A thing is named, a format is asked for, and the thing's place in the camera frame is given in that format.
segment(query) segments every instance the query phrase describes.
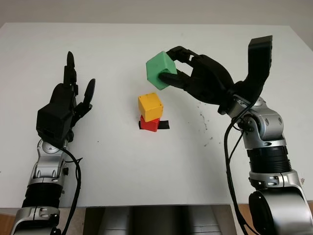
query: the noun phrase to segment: cube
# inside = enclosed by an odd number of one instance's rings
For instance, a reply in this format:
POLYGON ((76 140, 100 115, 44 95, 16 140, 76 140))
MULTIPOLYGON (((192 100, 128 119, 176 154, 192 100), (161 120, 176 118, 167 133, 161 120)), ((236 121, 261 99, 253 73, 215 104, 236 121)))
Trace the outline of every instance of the cube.
POLYGON ((158 124, 160 123, 160 119, 154 119, 149 122, 145 122, 143 116, 140 117, 140 128, 148 131, 157 131, 158 124))
POLYGON ((168 87, 168 84, 162 82, 158 75, 162 72, 177 74, 174 61, 166 54, 165 51, 160 52, 146 63, 147 79, 156 88, 162 90, 168 87))
POLYGON ((139 96, 138 107, 145 122, 160 118, 163 114, 163 104, 156 93, 139 96))

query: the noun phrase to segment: red cube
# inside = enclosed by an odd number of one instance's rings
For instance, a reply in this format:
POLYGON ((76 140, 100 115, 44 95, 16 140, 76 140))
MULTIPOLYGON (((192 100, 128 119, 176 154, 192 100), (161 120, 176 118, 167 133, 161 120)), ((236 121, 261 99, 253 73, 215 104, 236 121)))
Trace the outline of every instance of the red cube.
POLYGON ((154 119, 154 120, 149 121, 149 122, 145 122, 145 119, 143 119, 143 116, 141 115, 141 117, 140 117, 140 127, 141 127, 141 129, 144 129, 144 130, 156 132, 159 123, 160 123, 159 118, 154 119))

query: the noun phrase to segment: cable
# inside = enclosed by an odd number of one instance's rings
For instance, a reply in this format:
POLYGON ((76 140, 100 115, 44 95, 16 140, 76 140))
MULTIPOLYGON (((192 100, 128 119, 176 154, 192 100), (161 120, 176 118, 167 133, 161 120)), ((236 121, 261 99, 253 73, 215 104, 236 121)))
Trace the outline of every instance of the cable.
POLYGON ((246 226, 256 235, 259 235, 253 228, 251 228, 247 223, 246 226))
POLYGON ((241 229, 245 235, 248 235, 246 228, 245 228, 245 225, 247 225, 247 222, 244 219, 244 217, 241 215, 239 207, 238 207, 236 194, 235 194, 235 188, 234 188, 232 177, 231 177, 230 158, 228 156, 227 142, 228 142, 228 135, 229 135, 230 130, 233 128, 235 123, 254 105, 254 103, 258 100, 258 98, 259 98, 259 95, 257 96, 257 98, 255 99, 254 102, 250 103, 244 110, 242 110, 236 117, 234 117, 232 119, 232 121, 231 121, 230 125, 228 126, 228 128, 226 129, 225 135, 224 135, 224 153, 225 153, 226 175, 227 175, 228 188, 229 188, 230 196, 231 196, 233 204, 234 204, 235 213, 236 213, 239 225, 240 225, 240 227, 241 227, 241 229))
POLYGON ((239 129, 239 128, 237 128, 237 127, 235 127, 235 126, 233 126, 233 128, 234 128, 235 130, 237 130, 237 131, 240 131, 240 129, 239 129))
POLYGON ((79 158, 79 159, 76 159, 76 161, 79 163, 83 158, 79 158))
POLYGON ((78 201, 78 196, 79 196, 79 191, 80 191, 80 186, 81 186, 81 180, 82 180, 82 174, 81 174, 81 170, 80 170, 80 166, 79 166, 79 161, 82 160, 82 158, 80 158, 79 160, 77 160, 73 154, 71 154, 68 150, 66 150, 65 148, 62 149, 63 152, 65 152, 67 155, 70 156, 70 158, 72 158, 73 162, 75 163, 76 166, 76 171, 75 171, 75 175, 76 175, 76 180, 77 180, 77 186, 76 186, 76 191, 74 194, 74 198, 73 198, 73 202, 72 205, 70 207, 69 210, 69 214, 68 214, 68 218, 67 218, 67 223, 64 227, 64 230, 62 232, 62 235, 65 235, 67 233, 68 227, 69 227, 69 223, 74 215, 75 209, 76 209, 76 205, 77 205, 77 201, 78 201))
POLYGON ((229 163, 230 163, 231 157, 233 156, 233 154, 234 154, 234 152, 235 152, 235 150, 236 150, 236 148, 237 148, 237 146, 238 146, 238 144, 239 144, 241 138, 244 136, 244 133, 245 133, 244 131, 241 132, 241 135, 240 135, 240 137, 238 138, 237 143, 235 144, 233 150, 231 151, 231 154, 230 154, 230 156, 229 156, 229 163))

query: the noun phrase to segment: white tabletop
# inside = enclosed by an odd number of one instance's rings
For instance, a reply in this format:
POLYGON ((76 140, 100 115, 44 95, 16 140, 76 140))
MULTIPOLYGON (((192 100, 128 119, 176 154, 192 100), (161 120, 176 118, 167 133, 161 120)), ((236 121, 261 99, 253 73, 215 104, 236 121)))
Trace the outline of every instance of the white tabletop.
MULTIPOLYGON (((230 203, 222 143, 230 118, 179 89, 157 91, 146 80, 145 62, 181 45, 217 60, 239 81, 247 74, 250 39, 267 35, 273 35, 273 62, 262 97, 283 117, 292 167, 313 200, 313 52, 290 27, 7 23, 0 29, 0 208, 22 204, 38 157, 37 111, 62 82, 69 50, 79 102, 96 78, 93 109, 70 143, 75 157, 84 158, 78 206, 230 203), (169 130, 139 130, 137 97, 150 92, 162 100, 169 130)), ((230 146, 238 136, 231 134, 230 146)), ((254 189, 243 143, 231 168, 238 202, 246 203, 254 189)), ((71 204, 73 169, 61 206, 71 204)))

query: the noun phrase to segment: robotic arm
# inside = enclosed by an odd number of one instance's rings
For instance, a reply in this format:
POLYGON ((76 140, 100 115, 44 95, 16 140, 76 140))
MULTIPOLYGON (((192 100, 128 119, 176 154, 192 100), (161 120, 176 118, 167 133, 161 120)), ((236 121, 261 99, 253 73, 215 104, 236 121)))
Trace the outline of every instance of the robotic arm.
POLYGON ((175 47, 167 54, 173 61, 190 65, 193 68, 191 76, 177 70, 177 74, 162 72, 158 77, 202 102, 219 105, 218 112, 232 118, 224 139, 227 180, 244 234, 247 234, 244 225, 249 225, 237 205, 227 149, 228 133, 235 123, 242 132, 250 158, 249 180, 256 191, 249 197, 249 206, 257 232, 262 235, 312 235, 311 211, 297 172, 291 168, 287 157, 283 120, 260 97, 269 75, 271 49, 272 36, 252 39, 248 47, 248 75, 235 84, 221 64, 183 47, 175 47))
POLYGON ((73 141, 73 126, 92 108, 90 102, 95 86, 95 79, 92 79, 87 86, 84 101, 76 105, 78 85, 74 67, 73 54, 68 52, 63 83, 55 87, 49 104, 38 111, 36 129, 41 137, 37 145, 38 160, 33 167, 22 208, 16 214, 11 235, 61 234, 56 226, 60 217, 59 199, 65 176, 69 172, 66 155, 76 165, 77 188, 62 235, 66 234, 74 214, 81 173, 77 160, 67 150, 67 143, 73 141))

